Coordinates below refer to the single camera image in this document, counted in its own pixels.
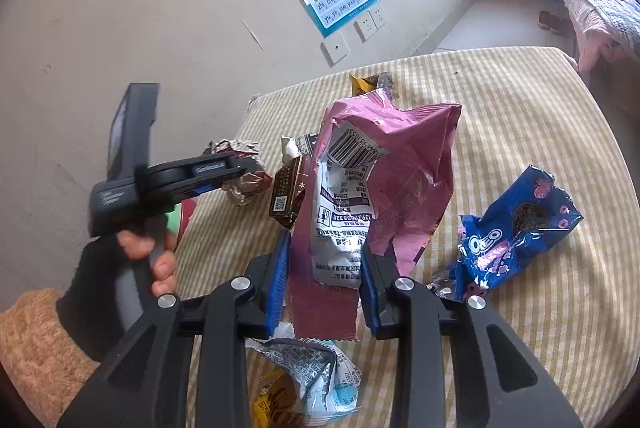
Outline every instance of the wall socket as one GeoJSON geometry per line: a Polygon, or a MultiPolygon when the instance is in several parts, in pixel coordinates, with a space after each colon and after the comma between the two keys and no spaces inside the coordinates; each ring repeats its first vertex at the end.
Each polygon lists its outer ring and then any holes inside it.
{"type": "Polygon", "coordinates": [[[322,46],[324,46],[332,64],[336,64],[344,56],[349,54],[349,47],[340,32],[334,32],[331,36],[325,39],[324,42],[322,42],[322,46]]]}
{"type": "Polygon", "coordinates": [[[357,17],[356,22],[354,23],[358,33],[363,42],[367,41],[370,37],[373,36],[374,32],[378,30],[376,24],[373,22],[373,18],[369,11],[364,11],[360,16],[357,17]]]}
{"type": "Polygon", "coordinates": [[[373,19],[373,23],[376,26],[376,29],[382,29],[384,24],[386,23],[386,16],[383,13],[380,7],[373,8],[371,10],[371,17],[373,19]]]}

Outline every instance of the fuzzy orange sleeve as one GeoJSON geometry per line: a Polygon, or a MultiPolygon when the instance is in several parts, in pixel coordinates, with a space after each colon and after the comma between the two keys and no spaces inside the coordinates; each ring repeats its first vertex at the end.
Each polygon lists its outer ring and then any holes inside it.
{"type": "Polygon", "coordinates": [[[0,362],[46,428],[56,426],[98,366],[62,328],[60,296],[54,289],[29,291],[0,314],[0,362]]]}

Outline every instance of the white label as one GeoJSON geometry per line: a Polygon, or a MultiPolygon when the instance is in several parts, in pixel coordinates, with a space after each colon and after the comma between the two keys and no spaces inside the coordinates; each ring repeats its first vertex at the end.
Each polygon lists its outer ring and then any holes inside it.
{"type": "Polygon", "coordinates": [[[316,281],[360,286],[360,248],[375,218],[366,181],[386,153],[351,122],[332,132],[314,192],[310,251],[316,281]]]}
{"type": "Polygon", "coordinates": [[[287,205],[286,197],[276,197],[275,202],[273,203],[274,211],[284,211],[287,205]]]}

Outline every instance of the metal screw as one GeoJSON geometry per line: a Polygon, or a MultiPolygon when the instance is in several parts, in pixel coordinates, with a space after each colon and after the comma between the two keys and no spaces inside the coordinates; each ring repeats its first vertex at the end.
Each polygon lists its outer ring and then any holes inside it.
{"type": "Polygon", "coordinates": [[[414,281],[411,278],[398,278],[395,285],[401,291],[410,291],[414,288],[414,281]]]}
{"type": "Polygon", "coordinates": [[[172,294],[163,294],[158,298],[158,306],[162,309],[170,309],[175,305],[175,296],[172,294]]]}
{"type": "Polygon", "coordinates": [[[469,296],[466,302],[472,309],[480,310],[486,307],[486,301],[481,296],[469,296]]]}
{"type": "Polygon", "coordinates": [[[249,278],[245,278],[244,276],[239,276],[238,278],[234,278],[231,280],[231,287],[233,287],[236,291],[244,291],[245,289],[249,289],[251,285],[251,280],[249,278]]]}

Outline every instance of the pink plastic wrapper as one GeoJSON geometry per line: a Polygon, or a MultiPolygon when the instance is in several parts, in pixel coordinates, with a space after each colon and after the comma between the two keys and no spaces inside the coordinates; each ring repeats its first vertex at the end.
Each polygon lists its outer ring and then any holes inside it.
{"type": "MultiPolygon", "coordinates": [[[[318,204],[320,191],[316,184],[319,170],[320,175],[327,170],[323,164],[327,158],[325,150],[331,156],[332,149],[343,138],[340,133],[347,128],[364,136],[358,137],[360,143],[378,148],[372,169],[366,173],[367,189],[362,193],[370,199],[373,210],[367,239],[372,251],[378,254],[385,252],[391,240],[398,270],[407,276],[420,259],[453,194],[451,146],[461,110],[459,104],[435,104],[401,111],[382,90],[376,90],[338,100],[327,111],[311,159],[312,173],[291,245],[289,301],[298,337],[356,339],[359,251],[353,253],[353,266],[318,264],[325,255],[318,251],[321,233],[318,226],[325,211],[318,204]],[[336,273],[351,270],[351,273],[347,280],[337,280],[340,286],[333,286],[314,279],[314,275],[318,278],[318,269],[336,273]]],[[[336,193],[330,197],[340,201],[336,193]]]]}

